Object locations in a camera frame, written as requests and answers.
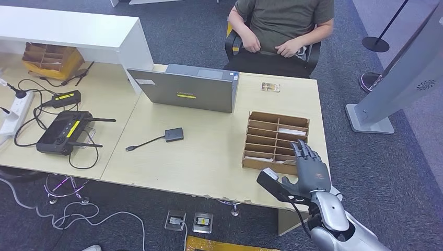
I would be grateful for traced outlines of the person's right hand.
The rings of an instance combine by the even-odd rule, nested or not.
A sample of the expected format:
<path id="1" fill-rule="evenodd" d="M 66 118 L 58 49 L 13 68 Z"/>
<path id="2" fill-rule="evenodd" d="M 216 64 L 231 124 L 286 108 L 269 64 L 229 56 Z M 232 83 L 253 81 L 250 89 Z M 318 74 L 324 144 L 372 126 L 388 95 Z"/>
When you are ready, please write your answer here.
<path id="1" fill-rule="evenodd" d="M 247 32 L 240 36 L 242 39 L 243 47 L 251 53 L 256 53 L 261 50 L 260 42 L 257 36 L 252 32 Z"/>

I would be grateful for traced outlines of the person's left hand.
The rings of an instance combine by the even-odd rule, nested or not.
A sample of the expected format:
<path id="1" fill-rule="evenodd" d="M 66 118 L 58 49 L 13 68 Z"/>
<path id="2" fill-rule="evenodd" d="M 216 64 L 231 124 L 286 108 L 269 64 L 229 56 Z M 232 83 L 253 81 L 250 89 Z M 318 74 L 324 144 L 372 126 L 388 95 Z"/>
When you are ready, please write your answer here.
<path id="1" fill-rule="evenodd" d="M 275 50 L 277 51 L 277 54 L 285 58 L 291 58 L 304 46 L 305 43 L 301 38 L 293 38 L 276 46 Z"/>

